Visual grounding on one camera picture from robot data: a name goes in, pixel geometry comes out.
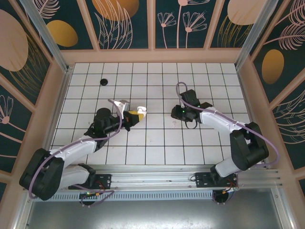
table surface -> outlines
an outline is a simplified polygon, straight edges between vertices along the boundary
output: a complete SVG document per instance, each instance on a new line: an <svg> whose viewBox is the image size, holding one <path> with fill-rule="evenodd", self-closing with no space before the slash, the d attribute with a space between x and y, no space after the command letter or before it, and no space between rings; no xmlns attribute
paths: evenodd
<svg viewBox="0 0 305 229"><path fill-rule="evenodd" d="M100 86L101 78L108 80L106 86ZM146 118L130 132L122 129L102 149L75 164L217 164L231 154L229 135L204 125L188 129L171 118L172 108L179 104L178 81L194 89L201 103L209 102L228 117L249 122L233 63L76 63L51 148L80 138L102 107L116 116L107 100L124 99L130 101L131 110L147 107Z"/></svg>

enclosure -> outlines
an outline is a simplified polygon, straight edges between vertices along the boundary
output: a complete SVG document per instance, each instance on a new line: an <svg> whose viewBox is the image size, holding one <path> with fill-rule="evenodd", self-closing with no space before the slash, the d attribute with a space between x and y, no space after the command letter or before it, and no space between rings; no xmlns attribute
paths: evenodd
<svg viewBox="0 0 305 229"><path fill-rule="evenodd" d="M304 14L304 0L1 1L1 228L85 227L89 215L88 228L305 228ZM178 82L257 123L279 151L278 163L238 175L226 205L190 177L230 157L230 137L171 117ZM73 162L112 175L114 195L97 207L109 212L81 208L81 190L29 199L19 179L34 152L76 141L100 108L116 116L108 99L147 108L130 132ZM267 147L268 164L277 156ZM69 209L87 219L63 217Z"/></svg>

yellow object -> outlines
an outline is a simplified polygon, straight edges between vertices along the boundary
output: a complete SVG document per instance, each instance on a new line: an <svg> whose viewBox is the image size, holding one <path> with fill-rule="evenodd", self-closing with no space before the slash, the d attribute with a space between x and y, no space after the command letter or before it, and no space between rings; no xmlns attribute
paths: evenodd
<svg viewBox="0 0 305 229"><path fill-rule="evenodd" d="M254 24L267 0L230 0L228 17L236 25Z"/></svg>
<svg viewBox="0 0 305 229"><path fill-rule="evenodd" d="M4 10L0 10L0 50L0 66L6 70L19 71L27 62L27 34L20 23Z"/></svg>
<svg viewBox="0 0 305 229"><path fill-rule="evenodd" d="M71 47L77 44L78 36L74 28L61 20L54 20L47 24L55 42L64 47Z"/></svg>
<svg viewBox="0 0 305 229"><path fill-rule="evenodd" d="M129 17L135 15L139 9L139 0L92 0L92 2L100 15L112 21L122 21L125 18L124 16L119 18L118 4L122 9L121 13L124 14L125 9Z"/></svg>
<svg viewBox="0 0 305 229"><path fill-rule="evenodd" d="M263 80L268 84L275 83L282 74L284 63L284 56L280 51L272 49L267 52L262 66Z"/></svg>
<svg viewBox="0 0 305 229"><path fill-rule="evenodd" d="M132 115L138 115L139 121L141 121L144 118L144 114L139 114L137 111L129 111Z"/></svg>

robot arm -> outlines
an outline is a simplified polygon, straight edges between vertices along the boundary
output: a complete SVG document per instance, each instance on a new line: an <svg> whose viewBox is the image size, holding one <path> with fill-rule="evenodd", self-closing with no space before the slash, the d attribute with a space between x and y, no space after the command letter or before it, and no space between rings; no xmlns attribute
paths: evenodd
<svg viewBox="0 0 305 229"><path fill-rule="evenodd" d="M264 140L237 126L236 122L232 123L223 116L216 115L216 112L218 114L220 112L211 104L200 104L194 90L188 90L181 93L180 96L188 104L206 109L207 111L199 111L191 107L176 105L172 109L171 116L173 118L184 122L192 122L195 120L196 122L210 126L220 133L230 135L231 157L211 168L211 177L214 183L217 184L219 180L232 173L240 170L245 171L269 156L269 151ZM256 123L239 123L261 134L260 128Z"/></svg>
<svg viewBox="0 0 305 229"><path fill-rule="evenodd" d="M145 107L139 106L137 111L129 111L129 102L122 100L114 101L114 103L120 110L122 127L127 131L130 131L132 126L135 126L146 116ZM33 185L33 194L42 200L48 200L58 189L64 187L75 184L92 187L96 182L95 170L85 164L78 164L77 166L71 166L71 164L85 155L100 150L107 140L96 141L94 139L107 137L108 134L117 131L119 125L120 116L112 116L111 111L107 108L99 109L87 132L77 140L78 143L55 155L39 172ZM82 139L90 138L92 138L92 141L82 141ZM46 158L59 150L61 149L52 149L50 151L42 148L38 149L23 172L19 184L29 189L38 167Z"/></svg>

purple cable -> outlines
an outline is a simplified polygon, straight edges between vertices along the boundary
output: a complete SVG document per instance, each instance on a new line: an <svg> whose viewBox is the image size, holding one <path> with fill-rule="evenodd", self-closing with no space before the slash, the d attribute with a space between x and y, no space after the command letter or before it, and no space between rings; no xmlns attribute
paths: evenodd
<svg viewBox="0 0 305 229"><path fill-rule="evenodd" d="M279 161L279 159L280 159L280 154L279 154L277 148L275 147L275 145L273 145L272 142L270 142L267 138L265 138L264 136L262 136L262 135L259 134L258 132L254 131L254 130L251 130L250 128L248 128L248 127L246 127L246 126L244 126L244 125L239 124L238 121L234 121L233 119L231 119L231 118L229 118L229 117L223 115L222 113L219 113L219 112L217 112L217 111L214 112L214 111L208 110L208 109L199 108L199 107L196 107L196 106L192 106L192 105L188 104L187 102L185 102L185 101L181 98L181 96L180 96L180 94L179 94L179 85L180 85L180 84L183 84L183 85L185 86L186 90L187 90L187 85L186 85L186 83L184 83L184 82L179 82L179 83L177 83L177 85L176 85L176 93L177 93L177 95L178 95L180 101L181 101L184 105L189 106L189 107L191 107L191 108L193 108L193 109L196 109L196 110L199 110L199 111L205 111L205 112L209 112L209 113L212 113L212 114L216 114L216 115L218 115L218 116L220 116L220 117L223 117L223 118L225 118L226 120L232 122L234 125L237 125L237 126L243 128L243 129L249 131L250 133L252 133L252 134L258 136L259 138L261 138L262 140L264 140L265 142L267 142L267 143L275 150L275 152L276 152L276 159L275 159L273 162L270 162L270 163L267 163L267 164L256 164L255 166L257 166L257 167L271 166L271 165L276 164L276 163Z"/></svg>
<svg viewBox="0 0 305 229"><path fill-rule="evenodd" d="M101 204L102 202L104 202L107 198L109 198L111 195L114 194L114 190L109 190L109 191L95 191L95 190L92 190L92 189L88 189L88 188L85 188L85 187L82 187L82 186L79 186L79 185L73 185L74 187L78 187L80 189L83 189L83 190L87 190L87 191L90 191L90 192L95 192L95 193L100 193L100 194L103 194L103 193L110 193L109 195L105 196L103 199L99 200L99 201L96 201L95 203L89 205L88 207L94 207L96 205L99 205ZM85 206L84 203L83 203L83 200L86 198L86 196L83 196L81 198L81 204L83 205L83 207Z"/></svg>
<svg viewBox="0 0 305 229"><path fill-rule="evenodd" d="M114 105L114 107L117 109L117 113L118 113L118 115L119 115L119 117L120 117L120 124L119 124L119 127L118 127L117 131L114 132L113 135L108 136L108 137L102 137L102 138L86 138L86 139L83 139L83 140L78 140L78 141L76 141L76 142L73 142L73 143L71 143L71 144L69 144L69 145L67 145L67 146L65 146L65 147L63 147L63 148L61 148L59 151L55 152L54 154L50 155L47 159L45 159L45 160L42 162L42 164L38 167L36 173L35 173L34 176L33 176L33 179L32 179L32 181L31 181L30 187L29 187L29 197L30 197L31 199L36 199L36 198L37 198L37 197L33 196L33 194L32 194L32 189L33 189L34 182L35 182L35 180L36 180L36 178L37 178L39 172L40 172L41 169L44 167L44 165L45 165L48 161L50 161L53 157L55 157L57 154L63 152L64 150L66 150L66 149L68 149L68 148L70 148L70 147L72 147L72 146L74 146L74 145L76 145L76 144L78 144L78 143L89 142L89 141L102 141L102 140L108 140L108 139L114 137L115 135L117 135L117 134L119 133L119 131L121 130L121 127L122 127L122 114L121 114L121 112L120 112L118 106L117 106L113 101L111 101L110 99L108 99L108 102L110 102L110 103L112 103L112 104Z"/></svg>

